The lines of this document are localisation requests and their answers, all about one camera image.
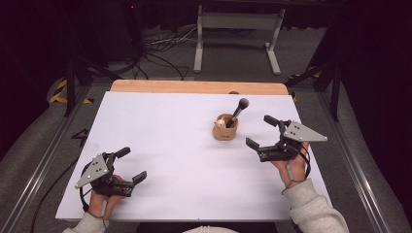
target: white table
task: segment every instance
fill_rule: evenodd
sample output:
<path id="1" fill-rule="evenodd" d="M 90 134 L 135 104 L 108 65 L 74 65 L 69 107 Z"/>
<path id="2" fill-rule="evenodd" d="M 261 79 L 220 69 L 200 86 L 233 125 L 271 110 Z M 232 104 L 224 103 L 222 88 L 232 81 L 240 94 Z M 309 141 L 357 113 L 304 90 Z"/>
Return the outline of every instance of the white table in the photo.
<path id="1" fill-rule="evenodd" d="M 236 138 L 215 140 L 215 118 L 231 114 L 242 97 L 250 101 L 250 106 L 239 116 Z M 120 203 L 112 219 L 290 219 L 290 205 L 281 195 L 284 185 L 278 171 L 268 162 L 259 162 L 258 155 L 245 144 L 246 137 L 261 146 L 279 141 L 278 128 L 265 123 L 264 115 L 300 121 L 289 95 L 107 92 L 56 218 L 82 218 L 75 183 L 95 155 L 130 147 L 130 154 L 116 160 L 115 174 L 131 181 L 147 171 L 148 177 Z M 316 159 L 309 151 L 310 177 L 317 191 L 329 199 Z"/>

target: metal frame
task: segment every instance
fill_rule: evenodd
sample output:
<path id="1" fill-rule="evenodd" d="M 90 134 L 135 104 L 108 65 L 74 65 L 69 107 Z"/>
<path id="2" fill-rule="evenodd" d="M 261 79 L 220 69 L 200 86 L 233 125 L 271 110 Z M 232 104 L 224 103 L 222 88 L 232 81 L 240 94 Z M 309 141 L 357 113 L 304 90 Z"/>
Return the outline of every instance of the metal frame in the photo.
<path id="1" fill-rule="evenodd" d="M 270 43 L 265 43 L 265 50 L 272 67 L 273 74 L 280 75 L 278 61 L 274 48 L 278 39 L 279 31 L 285 15 L 285 9 L 281 9 L 279 14 L 228 14 L 228 13 L 205 13 L 200 5 L 197 12 L 197 44 L 196 55 L 194 56 L 194 73 L 202 70 L 203 57 L 203 28 L 241 28 L 272 30 Z"/>

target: sleeve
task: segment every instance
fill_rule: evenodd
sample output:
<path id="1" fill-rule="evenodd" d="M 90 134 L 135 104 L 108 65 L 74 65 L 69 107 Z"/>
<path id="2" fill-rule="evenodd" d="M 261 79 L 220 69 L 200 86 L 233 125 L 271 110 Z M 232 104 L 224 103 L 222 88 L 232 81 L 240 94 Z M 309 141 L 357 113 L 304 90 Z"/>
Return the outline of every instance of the sleeve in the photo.
<path id="1" fill-rule="evenodd" d="M 349 233 L 345 218 L 319 195 L 308 179 L 285 191 L 291 202 L 291 217 L 305 233 L 345 232 Z"/>
<path id="2" fill-rule="evenodd" d="M 103 220 L 102 218 L 85 213 L 75 228 L 67 228 L 63 233 L 104 233 L 108 226 L 108 220 Z"/>

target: metal bracket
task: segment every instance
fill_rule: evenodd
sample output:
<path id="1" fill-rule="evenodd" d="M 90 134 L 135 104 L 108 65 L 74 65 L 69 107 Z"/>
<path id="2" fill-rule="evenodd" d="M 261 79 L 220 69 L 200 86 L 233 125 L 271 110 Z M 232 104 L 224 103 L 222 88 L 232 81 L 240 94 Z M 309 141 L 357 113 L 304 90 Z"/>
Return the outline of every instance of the metal bracket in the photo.
<path id="1" fill-rule="evenodd" d="M 79 181 L 76 183 L 75 188 L 80 188 L 88 183 L 91 183 L 108 172 L 108 167 L 106 162 L 101 154 L 98 154 L 93 160 L 91 160 L 87 169 L 80 177 Z"/>
<path id="2" fill-rule="evenodd" d="M 301 143 L 327 141 L 326 136 L 296 121 L 292 121 L 291 125 L 289 125 L 289 127 L 286 129 L 283 136 Z"/>

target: human hand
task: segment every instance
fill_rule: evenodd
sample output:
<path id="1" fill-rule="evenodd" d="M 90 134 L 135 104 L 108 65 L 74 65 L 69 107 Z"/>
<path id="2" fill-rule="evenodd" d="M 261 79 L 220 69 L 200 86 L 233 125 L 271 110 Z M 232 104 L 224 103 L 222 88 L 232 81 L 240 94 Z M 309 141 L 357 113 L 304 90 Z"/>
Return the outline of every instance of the human hand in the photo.
<path id="1" fill-rule="evenodd" d="M 306 155 L 306 151 L 309 148 L 308 142 L 303 142 L 302 146 L 304 149 L 301 149 L 300 152 Z M 281 176 L 282 182 L 285 184 L 285 187 L 293 187 L 298 183 L 305 181 L 305 165 L 306 162 L 302 156 L 298 155 L 295 159 L 289 161 L 271 161 L 273 165 L 279 170 L 279 175 Z M 288 174 L 288 163 L 291 167 L 293 173 L 293 181 Z"/>
<path id="2" fill-rule="evenodd" d="M 117 176 L 117 175 L 113 175 L 113 176 L 117 178 L 119 181 L 124 182 L 124 179 L 122 177 Z M 108 197 L 102 194 L 98 194 L 94 190 L 92 190 L 91 196 L 90 196 L 90 203 L 88 206 L 88 212 L 95 217 L 103 217 L 103 219 L 107 220 L 112 214 L 112 211 L 115 208 L 115 206 L 119 203 L 119 201 L 121 201 L 124 198 L 125 196 Z M 107 201 L 106 211 L 102 216 L 103 203 L 105 200 Z"/>

